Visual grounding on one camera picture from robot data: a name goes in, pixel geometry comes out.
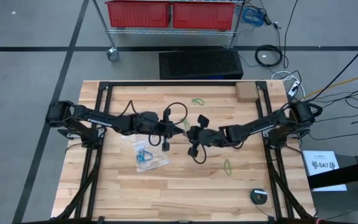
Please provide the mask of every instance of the plastic bag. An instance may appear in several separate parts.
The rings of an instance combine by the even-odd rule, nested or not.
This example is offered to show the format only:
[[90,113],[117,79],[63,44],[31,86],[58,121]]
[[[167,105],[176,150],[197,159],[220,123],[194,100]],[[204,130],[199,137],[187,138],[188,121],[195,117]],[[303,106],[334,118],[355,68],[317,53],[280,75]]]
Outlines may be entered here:
[[[158,137],[152,137],[152,142],[157,142]],[[154,169],[169,163],[168,157],[161,150],[161,145],[152,146],[148,139],[137,141],[133,144],[137,172]]]

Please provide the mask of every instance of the metal wire rack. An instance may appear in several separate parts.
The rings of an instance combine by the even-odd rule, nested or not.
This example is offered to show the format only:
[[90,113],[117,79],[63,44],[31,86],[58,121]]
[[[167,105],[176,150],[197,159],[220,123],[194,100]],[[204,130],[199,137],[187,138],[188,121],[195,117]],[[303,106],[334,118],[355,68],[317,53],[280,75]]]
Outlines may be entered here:
[[[137,1],[161,1],[161,0],[137,0]],[[111,34],[184,34],[184,35],[223,35],[229,36],[229,48],[232,48],[235,44],[234,40],[239,28],[241,15],[244,10],[244,5],[246,0],[168,0],[170,2],[231,2],[241,4],[241,8],[239,11],[239,16],[236,19],[236,23],[234,24],[234,29],[232,30],[216,30],[216,29],[176,29],[172,26],[172,13],[170,24],[168,27],[160,28],[160,27],[112,27],[108,28],[106,22],[104,21],[103,15],[100,11],[98,3],[96,0],[92,0],[96,11],[98,12],[99,18],[102,22],[104,30],[109,38],[111,48],[107,51],[108,59],[111,62],[115,62],[119,59],[119,53],[116,48],[116,45],[111,37]]]

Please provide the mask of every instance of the floor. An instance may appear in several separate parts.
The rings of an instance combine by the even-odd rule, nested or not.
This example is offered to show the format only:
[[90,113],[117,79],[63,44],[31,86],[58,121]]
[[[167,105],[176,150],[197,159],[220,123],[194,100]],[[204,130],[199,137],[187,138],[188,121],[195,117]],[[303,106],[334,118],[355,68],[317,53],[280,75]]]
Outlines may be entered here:
[[[98,2],[107,18],[104,1]],[[260,6],[257,0],[252,3]],[[263,3],[271,20],[282,28],[283,42],[295,0],[263,0]],[[241,24],[239,30],[251,28],[249,24]],[[114,41],[119,47],[120,59],[111,63],[105,53],[109,41],[89,0],[0,0],[0,223],[13,221],[27,173],[33,159],[36,161],[40,156],[32,192],[24,192],[30,198],[27,209],[22,211],[23,221],[50,217],[67,144],[56,130],[44,126],[51,100],[76,102],[83,80],[158,79],[159,50],[174,49],[170,46],[220,46],[229,39],[124,34],[117,35]],[[249,65],[255,65],[255,46],[277,43],[274,29],[263,26],[253,32],[242,32],[237,49]],[[287,46],[290,61],[287,70],[300,71],[306,92],[325,86],[358,51],[358,1],[299,1],[288,31]],[[262,53],[266,55],[266,62],[274,59],[272,54]],[[243,64],[243,69],[243,79],[269,79],[272,75],[262,67]],[[283,68],[279,65],[272,70],[277,72]],[[356,76],[358,59],[338,81]],[[358,81],[325,94],[355,90],[358,90]],[[345,102],[338,102],[327,107],[322,118],[357,113],[357,109],[348,107]],[[351,121],[316,123],[311,133],[316,138],[358,133],[358,124]],[[358,135],[326,141],[315,141],[307,136],[302,150],[358,155]],[[318,216],[327,218],[343,212],[319,210]],[[358,223],[358,212],[335,220]]]

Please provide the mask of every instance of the white cable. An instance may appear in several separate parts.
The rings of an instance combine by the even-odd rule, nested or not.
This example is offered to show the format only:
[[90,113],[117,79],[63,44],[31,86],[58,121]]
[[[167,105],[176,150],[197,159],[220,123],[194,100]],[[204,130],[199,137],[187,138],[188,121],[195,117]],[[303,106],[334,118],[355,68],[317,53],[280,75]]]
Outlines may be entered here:
[[[289,71],[279,71],[279,72],[275,72],[275,73],[272,75],[271,79],[273,80],[273,79],[274,79],[274,76],[275,76],[276,74],[281,74],[281,73],[286,73],[286,74],[288,74],[285,78],[282,78],[283,82],[289,81],[289,80],[291,80],[291,79],[295,79],[295,81],[299,81],[299,79],[298,79],[297,77],[293,76],[293,75],[292,75],[292,72],[289,72]],[[305,89],[303,88],[303,85],[302,85],[302,84],[300,84],[300,86],[301,86],[301,89],[302,89],[303,97],[305,97],[305,96],[306,96],[306,94],[305,94]]]

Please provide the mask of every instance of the yellow cable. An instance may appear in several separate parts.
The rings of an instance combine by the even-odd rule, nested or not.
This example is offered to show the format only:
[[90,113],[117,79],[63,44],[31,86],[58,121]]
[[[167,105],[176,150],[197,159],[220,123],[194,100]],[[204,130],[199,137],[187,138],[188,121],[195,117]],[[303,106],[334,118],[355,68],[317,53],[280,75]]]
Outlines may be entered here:
[[[345,84],[345,83],[353,82],[354,80],[358,80],[358,77],[351,78],[351,79],[349,79],[349,80],[346,80],[346,81],[343,81],[343,82],[340,82],[340,83],[331,85],[331,86],[329,86],[327,89],[329,89],[329,88],[334,88],[334,87],[336,87],[336,86],[339,86],[339,85],[342,85],[342,84]],[[306,95],[305,97],[303,97],[302,99],[305,99],[305,98],[307,98],[307,97],[309,97],[309,96],[311,96],[311,95],[314,95],[314,94],[316,94],[316,93],[319,93],[319,92],[321,92],[322,90],[323,90],[323,89],[321,89],[321,90],[316,90],[316,91],[314,91],[314,92],[311,92],[311,93],[309,93],[308,95]]]

